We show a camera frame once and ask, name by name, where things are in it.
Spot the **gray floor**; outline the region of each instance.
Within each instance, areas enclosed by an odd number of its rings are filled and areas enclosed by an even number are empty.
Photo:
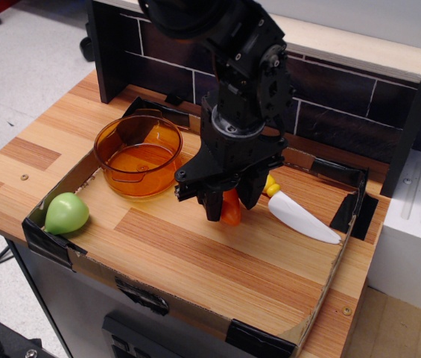
[[[79,49],[85,7],[84,0],[21,0],[1,14],[0,148],[94,69]],[[15,260],[0,265],[0,321],[66,357]]]

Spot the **cardboard box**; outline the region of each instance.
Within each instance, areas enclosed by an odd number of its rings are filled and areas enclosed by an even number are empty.
[[[198,147],[198,119],[158,107],[189,128],[182,156]],[[182,203],[169,189],[133,200],[114,193],[89,152],[23,222],[29,248],[123,292],[157,315],[174,317],[255,357],[295,357],[328,292],[349,235],[364,238],[375,208],[365,194],[367,173],[285,150],[274,176],[289,196],[341,232],[331,245],[284,226],[262,196],[242,223],[208,222],[196,200]],[[76,192],[90,220],[74,233],[42,230],[51,200]],[[358,214],[366,212],[357,220]]]

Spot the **wooden table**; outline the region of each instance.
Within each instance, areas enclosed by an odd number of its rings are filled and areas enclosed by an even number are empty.
[[[53,107],[0,150],[0,234],[20,251],[27,246],[22,229],[23,220],[47,196],[72,168],[88,154],[94,139],[107,123],[122,116],[131,101],[140,95],[163,103],[163,96],[129,86],[109,104],[103,104],[98,92],[95,72],[84,78]],[[198,107],[183,104],[181,110],[198,114]],[[304,140],[296,144],[305,146]],[[310,143],[316,152],[343,158],[345,162],[365,160],[351,154]],[[371,178],[380,178],[376,173]],[[356,309],[365,286],[367,271],[373,257],[379,232],[387,212],[389,199],[379,195],[381,184],[370,179],[367,192],[379,199],[367,237],[364,241],[350,238],[341,264],[300,357],[340,357],[354,321]],[[88,257],[103,261],[119,247],[93,247],[80,243]],[[126,262],[106,265],[117,272],[132,276]]]

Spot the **orange glass bowl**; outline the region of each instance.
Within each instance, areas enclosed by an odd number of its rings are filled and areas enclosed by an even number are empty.
[[[182,134],[159,110],[137,110],[106,126],[94,153],[107,183],[117,193],[142,198],[174,182],[181,166]]]

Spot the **toy knife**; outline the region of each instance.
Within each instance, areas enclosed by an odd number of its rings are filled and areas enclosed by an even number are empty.
[[[270,212],[295,231],[329,244],[339,244],[341,241],[336,232],[282,192],[271,175],[267,177],[263,193],[270,197]]]

